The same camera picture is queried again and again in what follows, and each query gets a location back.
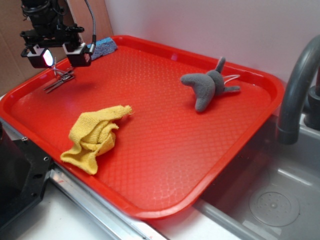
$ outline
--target plush toy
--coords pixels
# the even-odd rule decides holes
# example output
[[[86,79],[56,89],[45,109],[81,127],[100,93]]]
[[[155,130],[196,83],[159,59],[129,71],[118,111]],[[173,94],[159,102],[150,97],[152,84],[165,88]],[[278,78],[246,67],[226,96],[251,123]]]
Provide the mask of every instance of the plush toy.
[[[195,110],[197,112],[203,112],[210,104],[214,96],[221,95],[225,92],[239,92],[239,86],[225,86],[226,82],[238,78],[239,75],[230,75],[225,78],[230,78],[228,81],[224,81],[224,77],[221,75],[224,68],[226,59],[222,57],[215,70],[210,70],[206,74],[203,73],[191,73],[181,77],[183,85],[192,87],[195,96]]]

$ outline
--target red tray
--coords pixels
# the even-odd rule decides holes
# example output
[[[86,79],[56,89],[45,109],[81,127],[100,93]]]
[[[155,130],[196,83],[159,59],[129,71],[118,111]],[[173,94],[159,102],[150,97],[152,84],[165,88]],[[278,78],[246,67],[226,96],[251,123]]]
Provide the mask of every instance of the red tray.
[[[10,91],[0,116],[54,160],[125,213],[140,219],[172,215],[190,206],[281,103],[283,86],[267,73],[226,63],[222,74],[241,92],[214,97],[197,113],[195,96],[180,82],[187,73],[214,69],[217,59],[130,37],[113,38],[118,50],[49,94],[45,70]],[[67,69],[68,60],[58,68]],[[130,105],[134,114],[116,123],[115,147],[97,157],[88,175],[63,163],[68,135],[83,112]]]

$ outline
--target yellow cloth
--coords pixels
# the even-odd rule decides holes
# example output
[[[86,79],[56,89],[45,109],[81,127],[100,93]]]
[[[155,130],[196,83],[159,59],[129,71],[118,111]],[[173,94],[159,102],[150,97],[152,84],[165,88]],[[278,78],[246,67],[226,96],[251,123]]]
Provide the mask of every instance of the yellow cloth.
[[[119,129],[113,123],[130,114],[130,106],[113,106],[99,111],[84,112],[71,128],[69,138],[73,147],[62,153],[61,160],[73,164],[90,175],[98,171],[96,156],[106,153],[115,146],[116,135],[112,129]]]

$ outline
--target faucet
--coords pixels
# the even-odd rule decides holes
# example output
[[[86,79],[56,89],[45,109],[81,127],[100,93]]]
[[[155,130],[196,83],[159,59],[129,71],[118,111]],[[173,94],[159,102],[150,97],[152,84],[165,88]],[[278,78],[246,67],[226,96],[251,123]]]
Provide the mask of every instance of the faucet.
[[[314,37],[298,58],[288,81],[275,137],[282,144],[298,141],[301,114],[305,114],[304,124],[320,130],[320,35]],[[316,84],[310,88],[316,71]]]

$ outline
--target sink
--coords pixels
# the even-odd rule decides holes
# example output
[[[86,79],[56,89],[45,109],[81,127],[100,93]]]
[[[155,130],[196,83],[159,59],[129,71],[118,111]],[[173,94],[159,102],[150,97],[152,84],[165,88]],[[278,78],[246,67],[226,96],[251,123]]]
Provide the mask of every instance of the sink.
[[[272,116],[202,194],[196,208],[242,239],[320,239],[320,132],[275,140]]]

